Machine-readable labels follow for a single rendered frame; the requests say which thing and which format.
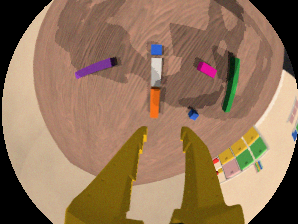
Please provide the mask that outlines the orange rod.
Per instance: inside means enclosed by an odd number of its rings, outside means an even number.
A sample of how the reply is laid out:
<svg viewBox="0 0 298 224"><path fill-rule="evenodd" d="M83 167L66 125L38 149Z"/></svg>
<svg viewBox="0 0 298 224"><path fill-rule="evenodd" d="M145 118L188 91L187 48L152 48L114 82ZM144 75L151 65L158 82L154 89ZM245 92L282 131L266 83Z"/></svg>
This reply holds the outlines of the orange rod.
<svg viewBox="0 0 298 224"><path fill-rule="evenodd" d="M160 87L151 86L150 118L158 118Z"/></svg>

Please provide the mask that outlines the magenta rod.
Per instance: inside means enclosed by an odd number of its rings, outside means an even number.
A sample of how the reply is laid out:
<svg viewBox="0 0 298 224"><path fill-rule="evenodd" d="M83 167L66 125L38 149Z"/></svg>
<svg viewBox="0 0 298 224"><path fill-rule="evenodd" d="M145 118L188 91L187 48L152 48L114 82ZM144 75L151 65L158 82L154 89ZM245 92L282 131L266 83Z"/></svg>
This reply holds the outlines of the magenta rod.
<svg viewBox="0 0 298 224"><path fill-rule="evenodd" d="M208 64L204 62L199 62L199 65L197 67L197 70L203 72L204 74L214 78L217 70L214 69L213 67L209 66Z"/></svg>

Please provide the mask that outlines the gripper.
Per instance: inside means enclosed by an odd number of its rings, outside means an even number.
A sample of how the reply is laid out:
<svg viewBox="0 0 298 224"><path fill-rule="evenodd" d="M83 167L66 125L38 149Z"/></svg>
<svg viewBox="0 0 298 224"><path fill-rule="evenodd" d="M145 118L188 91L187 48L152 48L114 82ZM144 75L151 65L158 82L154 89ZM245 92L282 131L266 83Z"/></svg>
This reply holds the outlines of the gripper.
<svg viewBox="0 0 298 224"><path fill-rule="evenodd" d="M144 224L126 218L147 126L137 129L96 178L66 208L64 224ZM245 224L240 204L226 205L217 172L204 142L181 128L185 184L180 209L169 224Z"/></svg>

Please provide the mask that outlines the green rod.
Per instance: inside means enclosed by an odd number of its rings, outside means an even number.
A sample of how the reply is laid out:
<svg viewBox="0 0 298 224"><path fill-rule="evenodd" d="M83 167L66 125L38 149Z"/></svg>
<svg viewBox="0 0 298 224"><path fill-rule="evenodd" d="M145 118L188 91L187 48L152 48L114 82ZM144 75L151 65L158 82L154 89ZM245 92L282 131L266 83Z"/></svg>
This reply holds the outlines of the green rod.
<svg viewBox="0 0 298 224"><path fill-rule="evenodd" d="M230 112L230 109L234 100L236 88L237 88L239 68L240 68L240 59L235 57L230 57L228 85L227 85L224 103L222 106L222 110L224 112Z"/></svg>

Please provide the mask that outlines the purple rod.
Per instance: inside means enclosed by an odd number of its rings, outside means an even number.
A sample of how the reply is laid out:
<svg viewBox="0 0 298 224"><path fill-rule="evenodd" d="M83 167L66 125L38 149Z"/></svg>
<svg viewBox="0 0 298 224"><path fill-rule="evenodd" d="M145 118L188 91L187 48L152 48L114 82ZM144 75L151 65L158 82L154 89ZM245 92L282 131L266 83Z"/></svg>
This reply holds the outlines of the purple rod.
<svg viewBox="0 0 298 224"><path fill-rule="evenodd" d="M89 65L89 66L75 72L75 76L76 76L76 79L78 79L78 78L81 78L88 74L94 73L96 71L106 69L109 67L113 67L113 66L116 66L114 58L108 58L108 59L96 62L92 65Z"/></svg>

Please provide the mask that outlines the small blue cube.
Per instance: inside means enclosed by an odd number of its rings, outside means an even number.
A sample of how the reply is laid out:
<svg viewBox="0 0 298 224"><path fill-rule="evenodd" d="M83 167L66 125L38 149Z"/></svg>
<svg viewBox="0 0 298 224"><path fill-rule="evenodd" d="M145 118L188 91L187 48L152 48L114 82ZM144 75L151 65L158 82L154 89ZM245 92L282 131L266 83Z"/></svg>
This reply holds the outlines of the small blue cube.
<svg viewBox="0 0 298 224"><path fill-rule="evenodd" d="M162 45L151 44L151 55L162 55Z"/></svg>
<svg viewBox="0 0 298 224"><path fill-rule="evenodd" d="M196 120L199 114L197 113L197 111L191 109L190 112L188 113L188 116L190 119Z"/></svg>

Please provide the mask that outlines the grey rectangular bar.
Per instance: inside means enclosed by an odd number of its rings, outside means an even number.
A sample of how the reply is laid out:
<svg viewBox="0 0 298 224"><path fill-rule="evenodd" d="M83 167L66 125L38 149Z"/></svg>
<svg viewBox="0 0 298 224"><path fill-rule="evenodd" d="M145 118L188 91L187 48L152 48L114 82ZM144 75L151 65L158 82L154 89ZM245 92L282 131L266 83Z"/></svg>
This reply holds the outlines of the grey rectangular bar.
<svg viewBox="0 0 298 224"><path fill-rule="evenodd" d="M151 86L160 87L162 58L152 58L151 63Z"/></svg>

